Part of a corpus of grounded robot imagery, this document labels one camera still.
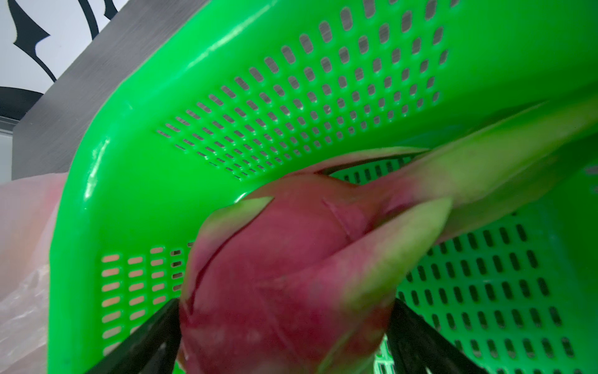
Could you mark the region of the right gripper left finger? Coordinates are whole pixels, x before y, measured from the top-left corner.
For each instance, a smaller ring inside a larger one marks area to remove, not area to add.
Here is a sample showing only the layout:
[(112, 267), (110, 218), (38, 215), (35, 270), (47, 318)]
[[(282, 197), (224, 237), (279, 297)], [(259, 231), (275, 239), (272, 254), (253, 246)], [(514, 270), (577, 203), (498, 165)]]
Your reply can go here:
[(171, 299), (88, 374), (172, 374), (181, 344), (179, 300)]

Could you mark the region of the pink dragon fruit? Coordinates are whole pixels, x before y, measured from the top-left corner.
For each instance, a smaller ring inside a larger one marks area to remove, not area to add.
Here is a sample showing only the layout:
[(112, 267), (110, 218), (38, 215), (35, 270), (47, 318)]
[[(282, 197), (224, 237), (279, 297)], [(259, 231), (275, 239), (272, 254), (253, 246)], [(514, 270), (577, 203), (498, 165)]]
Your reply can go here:
[(396, 290), (433, 246), (541, 198), (597, 153), (597, 87), (433, 150), (292, 172), (211, 213), (179, 316), (187, 373), (370, 373)]

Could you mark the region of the green plastic basket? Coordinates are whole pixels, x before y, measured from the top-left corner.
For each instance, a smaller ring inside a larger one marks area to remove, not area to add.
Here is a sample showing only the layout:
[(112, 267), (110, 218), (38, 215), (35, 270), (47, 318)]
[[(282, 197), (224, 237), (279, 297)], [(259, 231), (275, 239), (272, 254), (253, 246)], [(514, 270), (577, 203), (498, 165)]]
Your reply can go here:
[[(48, 372), (88, 371), (176, 298), (213, 210), (596, 80), (595, 1), (209, 2), (79, 145), (50, 251)], [(595, 373), (596, 159), (435, 247), (398, 295), (488, 372)]]

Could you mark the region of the pink plastic bag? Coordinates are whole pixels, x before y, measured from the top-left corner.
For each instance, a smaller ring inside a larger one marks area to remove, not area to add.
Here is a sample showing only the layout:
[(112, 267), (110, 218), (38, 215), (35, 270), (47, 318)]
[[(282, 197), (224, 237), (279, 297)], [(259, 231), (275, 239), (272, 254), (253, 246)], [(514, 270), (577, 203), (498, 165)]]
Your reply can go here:
[(49, 249), (67, 175), (1, 186), (1, 371), (47, 371)]

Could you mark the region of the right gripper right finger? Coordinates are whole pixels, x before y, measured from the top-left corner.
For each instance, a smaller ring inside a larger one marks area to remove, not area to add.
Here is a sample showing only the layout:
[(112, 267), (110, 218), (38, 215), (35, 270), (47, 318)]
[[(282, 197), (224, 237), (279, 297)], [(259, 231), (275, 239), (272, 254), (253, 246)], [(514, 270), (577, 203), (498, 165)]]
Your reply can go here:
[(395, 300), (386, 336), (397, 373), (486, 372), (399, 299)]

